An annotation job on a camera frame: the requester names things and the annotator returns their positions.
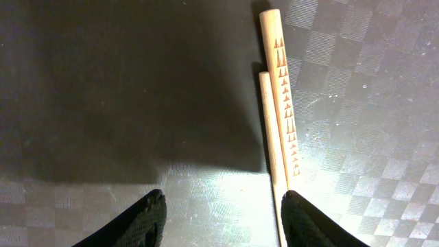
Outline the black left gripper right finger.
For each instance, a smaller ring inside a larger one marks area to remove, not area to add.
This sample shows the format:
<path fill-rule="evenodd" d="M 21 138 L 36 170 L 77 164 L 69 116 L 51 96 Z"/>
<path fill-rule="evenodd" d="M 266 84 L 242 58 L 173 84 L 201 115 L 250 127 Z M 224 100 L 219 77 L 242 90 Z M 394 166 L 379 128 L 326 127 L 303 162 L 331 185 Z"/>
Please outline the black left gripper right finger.
<path fill-rule="evenodd" d="M 294 190 L 282 198 L 281 219 L 288 247 L 368 247 Z"/>

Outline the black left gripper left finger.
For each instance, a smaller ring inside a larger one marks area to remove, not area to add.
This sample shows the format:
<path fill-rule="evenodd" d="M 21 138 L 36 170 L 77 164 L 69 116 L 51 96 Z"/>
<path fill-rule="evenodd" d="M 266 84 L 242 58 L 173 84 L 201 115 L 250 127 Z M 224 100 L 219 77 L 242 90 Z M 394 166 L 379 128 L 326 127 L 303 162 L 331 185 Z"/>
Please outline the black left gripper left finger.
<path fill-rule="evenodd" d="M 165 195 L 153 189 L 74 247 L 159 247 L 166 220 Z"/>

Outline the wooden chopstick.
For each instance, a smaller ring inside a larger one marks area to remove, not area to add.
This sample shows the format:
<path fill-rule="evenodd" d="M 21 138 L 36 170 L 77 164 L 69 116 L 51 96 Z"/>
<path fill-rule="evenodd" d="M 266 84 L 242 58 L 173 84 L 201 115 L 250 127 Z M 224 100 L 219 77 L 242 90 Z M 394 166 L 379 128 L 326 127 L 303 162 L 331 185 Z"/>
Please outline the wooden chopstick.
<path fill-rule="evenodd" d="M 281 12 L 279 9 L 266 10 L 259 14 L 259 20 L 271 79 L 287 188 L 295 190 L 300 178 L 301 157 L 298 149 Z"/>
<path fill-rule="evenodd" d="M 270 74 L 268 72 L 260 72 L 259 81 L 261 87 L 261 98 L 263 103 L 265 133 L 270 158 L 270 173 L 276 210 L 279 244 L 281 247 L 287 247 L 287 240 L 285 238 L 281 219 L 282 197 L 287 191 L 287 184 Z"/>

